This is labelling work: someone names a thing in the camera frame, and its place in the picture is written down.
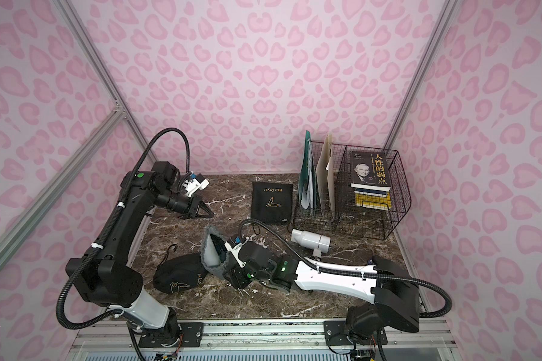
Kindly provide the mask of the white hair dryer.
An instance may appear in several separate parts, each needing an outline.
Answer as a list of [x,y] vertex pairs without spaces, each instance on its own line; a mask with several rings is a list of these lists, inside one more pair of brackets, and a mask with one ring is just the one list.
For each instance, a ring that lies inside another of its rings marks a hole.
[[291,241],[313,252],[313,257],[321,259],[329,251],[331,238],[317,233],[293,229]]

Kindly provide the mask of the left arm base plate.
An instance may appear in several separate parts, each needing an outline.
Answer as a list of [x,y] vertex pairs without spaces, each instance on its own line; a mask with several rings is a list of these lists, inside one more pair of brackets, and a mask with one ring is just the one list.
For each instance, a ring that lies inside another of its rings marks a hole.
[[177,347],[200,347],[203,339],[205,323],[182,322],[179,323],[179,336],[159,335],[156,332],[144,331],[138,341],[141,348],[177,348]]

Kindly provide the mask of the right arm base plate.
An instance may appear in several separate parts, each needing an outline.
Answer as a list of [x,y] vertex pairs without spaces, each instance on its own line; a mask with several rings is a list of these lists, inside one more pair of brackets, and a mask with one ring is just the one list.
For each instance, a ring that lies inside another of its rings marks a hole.
[[383,329],[376,330],[369,323],[348,324],[345,320],[326,320],[323,322],[326,345],[335,346],[369,346],[375,341],[388,344],[387,335]]

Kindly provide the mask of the grey hair dryer pouch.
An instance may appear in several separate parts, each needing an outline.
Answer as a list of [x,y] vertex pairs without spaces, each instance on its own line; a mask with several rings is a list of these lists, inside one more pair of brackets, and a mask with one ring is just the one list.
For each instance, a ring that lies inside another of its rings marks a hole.
[[227,238],[214,226],[204,229],[200,248],[200,259],[203,268],[215,277],[229,282],[236,289],[242,289],[241,278],[237,273],[239,264],[233,254],[226,248]]

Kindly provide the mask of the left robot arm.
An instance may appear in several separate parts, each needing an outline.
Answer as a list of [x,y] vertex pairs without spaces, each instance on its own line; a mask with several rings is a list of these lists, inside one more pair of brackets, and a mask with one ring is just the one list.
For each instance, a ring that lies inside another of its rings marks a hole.
[[[155,162],[149,171],[134,170],[120,184],[119,200],[98,238],[84,256],[66,265],[69,280],[56,305],[56,316],[66,329],[84,329],[117,315],[129,320],[147,335],[178,340],[180,327],[176,312],[149,295],[143,277],[128,266],[132,242],[148,211],[154,207],[175,212],[183,219],[213,218],[214,212],[201,196],[188,197],[173,187],[179,170],[169,162]],[[66,298],[74,287],[85,302],[107,308],[91,320],[74,323],[65,313]]]

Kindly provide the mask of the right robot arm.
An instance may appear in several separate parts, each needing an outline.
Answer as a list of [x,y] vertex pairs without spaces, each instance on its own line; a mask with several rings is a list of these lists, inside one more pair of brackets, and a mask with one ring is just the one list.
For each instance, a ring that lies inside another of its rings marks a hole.
[[419,331],[419,288],[392,261],[374,257],[367,266],[342,266],[309,258],[277,256],[254,242],[224,242],[229,264],[225,276],[242,289],[257,281],[290,293],[292,287],[320,290],[363,300],[349,309],[343,335],[356,344],[376,338],[381,329]]

